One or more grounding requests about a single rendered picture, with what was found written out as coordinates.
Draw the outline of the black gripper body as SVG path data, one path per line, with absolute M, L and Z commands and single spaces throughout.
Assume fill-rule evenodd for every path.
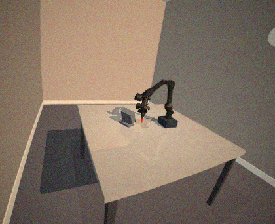
M 141 110 L 150 110 L 150 107 L 149 106 L 147 106 L 148 105 L 148 103 L 147 102 L 142 102 L 142 104 L 143 104 L 143 107 L 141 107 L 139 110 L 138 110 L 138 112 L 139 111 L 141 111 Z M 140 112 L 139 112 L 140 113 Z

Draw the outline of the grey sloped panel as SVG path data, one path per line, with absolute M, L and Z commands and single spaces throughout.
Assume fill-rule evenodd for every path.
M 119 123 L 121 123 L 122 125 L 128 128 L 131 127 L 136 121 L 135 113 L 125 108 L 120 112 L 122 115 L 122 120 L 119 121 Z

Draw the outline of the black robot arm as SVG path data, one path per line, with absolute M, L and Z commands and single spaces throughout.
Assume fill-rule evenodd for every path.
M 157 90 L 158 88 L 160 88 L 162 85 L 167 84 L 168 85 L 168 99 L 167 99 L 167 103 L 165 104 L 164 108 L 167 111 L 166 112 L 166 116 L 165 118 L 167 119 L 172 119 L 172 114 L 174 114 L 173 111 L 173 106 L 172 106 L 172 96 L 173 96 L 173 88 L 175 86 L 175 82 L 174 81 L 165 81 L 164 79 L 162 79 L 160 82 L 158 82 L 156 85 L 154 85 L 152 88 L 148 88 L 147 90 L 145 90 L 144 93 L 139 94 L 137 93 L 135 95 L 135 100 L 137 101 L 143 101 L 143 102 L 147 102 L 148 100 L 150 100 L 150 96 L 154 93 L 155 90 Z M 143 107 L 143 104 L 141 103 L 137 103 L 136 105 L 136 109 L 139 109 Z

